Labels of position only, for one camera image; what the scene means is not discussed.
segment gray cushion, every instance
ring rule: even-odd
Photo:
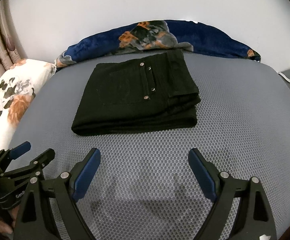
[[[28,165],[50,147],[56,156],[44,174],[53,178],[97,147],[101,165],[77,204],[97,239],[193,239],[212,206],[188,165],[188,152],[197,147],[219,170],[261,179],[281,236],[290,225],[290,90],[267,65],[185,53],[202,99],[194,128],[93,137],[71,131],[97,63],[152,53],[103,57],[56,73],[26,111],[10,144],[28,140],[32,150],[9,169]],[[52,204],[61,236],[68,239]],[[238,199],[233,204],[221,239],[229,235]]]

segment person's hand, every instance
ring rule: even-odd
[[[16,208],[13,208],[12,210],[9,211],[13,222],[12,222],[12,227],[15,227],[15,221],[16,221],[16,217],[18,214],[18,209],[19,206],[17,206]],[[13,228],[11,226],[9,226],[7,223],[5,223],[3,221],[3,219],[0,217],[0,233],[6,233],[6,234],[12,234],[13,233]]]

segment floral pillow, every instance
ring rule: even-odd
[[[22,59],[1,76],[0,150],[7,150],[25,111],[55,71],[55,64]]]

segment back pocket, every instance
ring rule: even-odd
[[[135,104],[148,95],[143,66],[133,66],[109,73],[98,89],[103,104]]]

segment folded black pants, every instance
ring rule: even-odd
[[[100,63],[86,84],[72,131],[88,136],[192,127],[199,102],[180,49]]]

